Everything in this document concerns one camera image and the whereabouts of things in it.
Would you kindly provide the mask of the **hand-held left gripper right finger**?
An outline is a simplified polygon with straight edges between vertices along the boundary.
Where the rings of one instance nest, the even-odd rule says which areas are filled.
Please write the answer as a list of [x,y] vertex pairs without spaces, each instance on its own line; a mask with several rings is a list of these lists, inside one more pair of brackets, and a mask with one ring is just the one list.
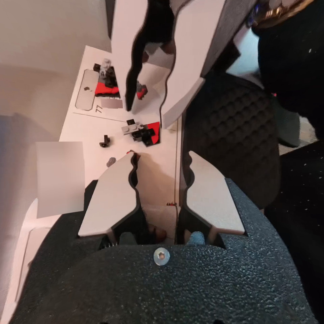
[[243,235],[245,229],[224,175],[197,153],[188,154],[190,181],[182,209],[188,212],[185,229],[204,235]]

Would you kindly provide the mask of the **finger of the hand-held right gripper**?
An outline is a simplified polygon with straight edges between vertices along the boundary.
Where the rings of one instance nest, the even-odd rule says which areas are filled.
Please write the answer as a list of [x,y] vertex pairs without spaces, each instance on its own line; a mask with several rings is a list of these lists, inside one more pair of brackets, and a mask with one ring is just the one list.
[[205,82],[201,73],[224,4],[223,0],[194,0],[177,8],[173,29],[175,58],[160,107],[163,129],[183,114]]
[[115,1],[111,34],[112,63],[119,88],[119,95],[126,111],[132,109],[136,80],[130,85],[133,68],[133,51],[147,14],[146,0]]

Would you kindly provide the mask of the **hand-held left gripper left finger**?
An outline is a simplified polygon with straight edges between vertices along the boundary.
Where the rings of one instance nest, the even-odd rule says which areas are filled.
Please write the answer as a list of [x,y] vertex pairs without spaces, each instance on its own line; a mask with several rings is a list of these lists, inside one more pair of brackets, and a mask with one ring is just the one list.
[[131,176],[136,155],[126,154],[99,177],[79,228],[79,237],[107,234],[139,207],[139,194]]

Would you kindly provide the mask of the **person's right forearm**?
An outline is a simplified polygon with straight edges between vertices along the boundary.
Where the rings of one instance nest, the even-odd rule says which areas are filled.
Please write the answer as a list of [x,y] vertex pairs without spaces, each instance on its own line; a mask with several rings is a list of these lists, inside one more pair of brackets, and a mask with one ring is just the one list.
[[259,37],[265,90],[276,94],[284,109],[323,131],[323,17],[299,21],[295,16],[271,28],[252,30]]

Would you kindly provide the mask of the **person's right hand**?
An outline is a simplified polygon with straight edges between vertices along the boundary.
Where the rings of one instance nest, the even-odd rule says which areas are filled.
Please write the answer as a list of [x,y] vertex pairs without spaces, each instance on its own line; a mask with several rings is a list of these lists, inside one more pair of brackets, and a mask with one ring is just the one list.
[[160,46],[161,50],[167,55],[174,55],[176,52],[176,45],[174,40],[171,40],[168,43],[164,43]]

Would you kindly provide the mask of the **person's left hand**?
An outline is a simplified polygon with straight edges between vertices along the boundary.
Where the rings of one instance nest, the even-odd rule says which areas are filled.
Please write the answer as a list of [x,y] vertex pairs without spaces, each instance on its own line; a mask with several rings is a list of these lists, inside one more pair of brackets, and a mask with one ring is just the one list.
[[148,230],[150,235],[154,238],[156,243],[161,243],[167,238],[167,231],[149,224]]

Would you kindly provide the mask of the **black padded chair seat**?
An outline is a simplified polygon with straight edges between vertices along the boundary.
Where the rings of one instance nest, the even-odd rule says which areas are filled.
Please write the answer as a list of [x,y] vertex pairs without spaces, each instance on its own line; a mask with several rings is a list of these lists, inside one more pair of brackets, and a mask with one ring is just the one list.
[[183,153],[216,167],[259,209],[280,188],[280,155],[269,96],[256,84],[213,70],[186,110]]

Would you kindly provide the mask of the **gold wristwatch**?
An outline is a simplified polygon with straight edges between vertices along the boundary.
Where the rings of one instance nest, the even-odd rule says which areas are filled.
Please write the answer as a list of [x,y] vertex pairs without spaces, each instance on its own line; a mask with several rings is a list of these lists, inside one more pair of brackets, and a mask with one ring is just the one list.
[[297,15],[313,0],[260,0],[251,9],[245,25],[247,28],[266,29],[281,24]]

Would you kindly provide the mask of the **white instruction booklet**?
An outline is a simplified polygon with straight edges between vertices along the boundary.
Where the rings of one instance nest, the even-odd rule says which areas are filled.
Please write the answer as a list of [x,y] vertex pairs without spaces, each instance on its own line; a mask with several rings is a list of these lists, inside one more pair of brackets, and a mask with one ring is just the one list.
[[[160,49],[148,63],[144,63],[138,80],[145,84],[148,93],[142,100],[135,97],[132,110],[122,107],[121,99],[95,97],[99,79],[93,70],[95,63],[104,59],[112,61],[112,54],[86,46],[75,83],[71,102],[63,124],[59,142],[71,142],[83,146],[85,185],[88,186],[106,171],[107,166],[133,150],[140,155],[137,176],[137,191],[149,224],[167,231],[165,244],[175,240],[176,220],[180,208],[179,179],[181,152],[181,117],[169,128],[160,130],[160,142],[145,147],[142,142],[133,141],[131,135],[124,135],[122,127],[134,119],[140,124],[159,122],[159,107],[165,95],[164,83],[170,73],[168,61]],[[110,146],[100,147],[104,135],[111,139]],[[48,249],[53,256],[60,256],[64,250],[72,256],[83,257],[87,246],[98,237],[78,237],[83,219],[79,214],[55,215],[38,218],[36,198],[26,212],[15,250],[13,270],[1,323],[9,323],[21,298],[30,266],[35,257]]]

